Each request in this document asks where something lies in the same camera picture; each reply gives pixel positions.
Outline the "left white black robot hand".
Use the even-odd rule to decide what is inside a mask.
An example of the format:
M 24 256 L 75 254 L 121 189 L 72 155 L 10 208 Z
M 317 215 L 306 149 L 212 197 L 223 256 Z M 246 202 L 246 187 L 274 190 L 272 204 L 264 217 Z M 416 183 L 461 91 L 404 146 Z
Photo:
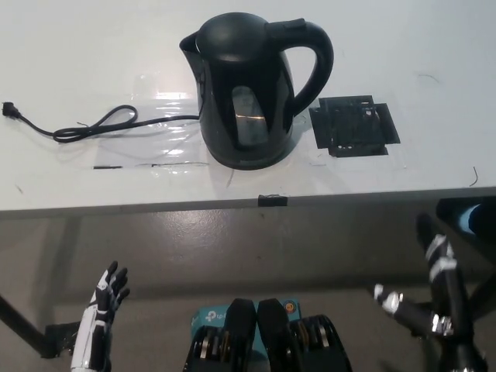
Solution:
M 127 274 L 128 269 L 119 269 L 114 261 L 100 277 L 79 324 L 71 360 L 72 371 L 112 369 L 112 325 L 116 312 L 130 293 L 126 287 Z

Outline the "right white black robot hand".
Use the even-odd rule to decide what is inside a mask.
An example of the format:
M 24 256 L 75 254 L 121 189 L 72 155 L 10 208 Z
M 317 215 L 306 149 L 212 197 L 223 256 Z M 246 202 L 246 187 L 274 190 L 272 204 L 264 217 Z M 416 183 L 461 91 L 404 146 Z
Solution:
M 430 215 L 419 215 L 415 227 L 428 264 L 432 301 L 428 305 L 415 303 L 382 284 L 374 285 L 374 300 L 390 317 L 417 336 L 471 341 L 474 321 L 454 249 Z

